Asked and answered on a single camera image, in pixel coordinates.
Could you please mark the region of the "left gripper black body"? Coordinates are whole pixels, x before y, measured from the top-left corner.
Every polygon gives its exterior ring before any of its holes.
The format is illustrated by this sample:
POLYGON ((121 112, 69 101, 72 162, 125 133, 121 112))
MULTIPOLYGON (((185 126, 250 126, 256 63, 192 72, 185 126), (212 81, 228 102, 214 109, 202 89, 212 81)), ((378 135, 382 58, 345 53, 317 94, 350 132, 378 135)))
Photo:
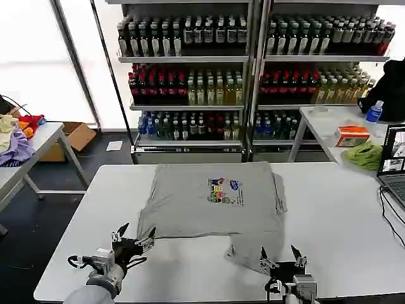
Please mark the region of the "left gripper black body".
POLYGON ((145 262, 145 258, 142 257, 143 246, 135 239, 123 237, 119 241, 113 241, 112 249, 115 254, 115 263, 123 270, 145 262))

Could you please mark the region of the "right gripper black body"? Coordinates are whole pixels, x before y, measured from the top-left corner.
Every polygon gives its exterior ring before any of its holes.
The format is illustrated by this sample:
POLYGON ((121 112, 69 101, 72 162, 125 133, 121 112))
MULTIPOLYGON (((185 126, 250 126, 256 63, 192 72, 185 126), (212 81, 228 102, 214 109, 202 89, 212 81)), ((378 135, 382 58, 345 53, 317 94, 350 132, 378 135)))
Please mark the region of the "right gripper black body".
POLYGON ((270 270, 270 277, 281 282, 293 282, 293 277, 295 275, 305 273, 306 268, 296 266, 296 263, 294 261, 280 262, 278 264, 278 267, 270 270))

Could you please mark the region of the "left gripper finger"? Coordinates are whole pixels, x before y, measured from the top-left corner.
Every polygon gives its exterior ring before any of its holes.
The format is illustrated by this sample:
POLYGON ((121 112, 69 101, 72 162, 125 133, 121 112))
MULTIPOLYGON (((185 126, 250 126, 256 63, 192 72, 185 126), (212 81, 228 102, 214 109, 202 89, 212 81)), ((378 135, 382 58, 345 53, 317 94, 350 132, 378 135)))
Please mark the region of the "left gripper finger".
POLYGON ((143 251, 148 251, 154 246, 156 235, 156 227, 153 227, 149 234, 136 242, 137 246, 142 248, 143 251))
POLYGON ((126 223, 123 226, 119 227, 116 232, 113 231, 111 233, 111 239, 112 239, 113 243, 117 243, 122 240, 122 237, 123 237, 124 233, 126 232, 128 226, 129 226, 129 223, 126 223))

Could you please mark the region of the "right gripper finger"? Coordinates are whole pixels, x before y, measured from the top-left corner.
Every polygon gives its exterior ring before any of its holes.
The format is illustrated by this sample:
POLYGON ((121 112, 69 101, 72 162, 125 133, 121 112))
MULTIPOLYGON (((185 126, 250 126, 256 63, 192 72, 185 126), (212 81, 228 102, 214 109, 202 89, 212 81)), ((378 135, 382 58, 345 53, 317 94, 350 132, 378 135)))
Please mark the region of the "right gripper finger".
POLYGON ((270 274, 272 270, 279 268, 279 264, 270 260, 267 256, 264 247, 261 247, 261 256, 259 259, 259 268, 261 268, 266 274, 270 274))
POLYGON ((301 252, 294 246, 291 245, 291 250, 293 252, 294 258, 296 259, 296 267, 305 267, 307 265, 308 259, 306 256, 303 256, 301 252))

